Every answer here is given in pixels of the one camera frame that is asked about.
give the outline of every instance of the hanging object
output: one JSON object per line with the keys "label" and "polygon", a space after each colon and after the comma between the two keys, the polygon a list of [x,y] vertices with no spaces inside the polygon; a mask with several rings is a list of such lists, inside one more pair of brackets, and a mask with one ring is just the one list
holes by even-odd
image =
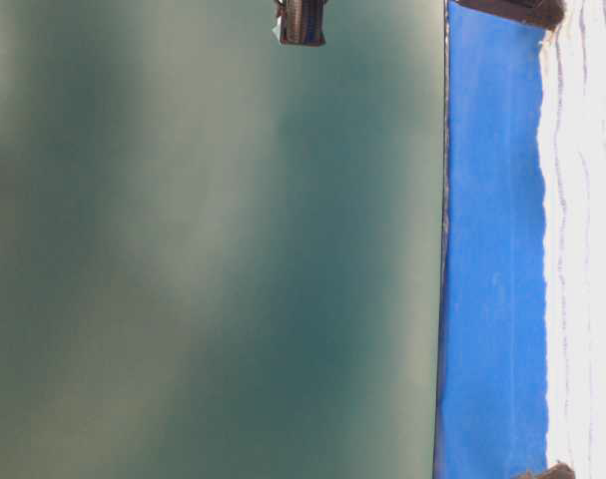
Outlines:
{"label": "hanging object", "polygon": [[274,33],[282,45],[324,45],[322,9],[327,0],[274,0],[277,24]]}
{"label": "hanging object", "polygon": [[564,17],[562,0],[455,0],[464,7],[554,30]]}

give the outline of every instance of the green wall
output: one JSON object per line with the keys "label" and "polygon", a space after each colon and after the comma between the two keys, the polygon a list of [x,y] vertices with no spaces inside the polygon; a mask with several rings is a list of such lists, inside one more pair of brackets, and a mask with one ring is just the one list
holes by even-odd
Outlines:
{"label": "green wall", "polygon": [[439,2],[0,0],[0,479],[429,477]]}

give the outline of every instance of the blue painted surface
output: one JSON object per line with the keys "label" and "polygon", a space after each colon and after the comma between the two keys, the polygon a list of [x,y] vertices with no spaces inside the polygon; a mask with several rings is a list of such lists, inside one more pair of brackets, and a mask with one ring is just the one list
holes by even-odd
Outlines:
{"label": "blue painted surface", "polygon": [[436,476],[543,469],[543,31],[450,5],[450,236]]}

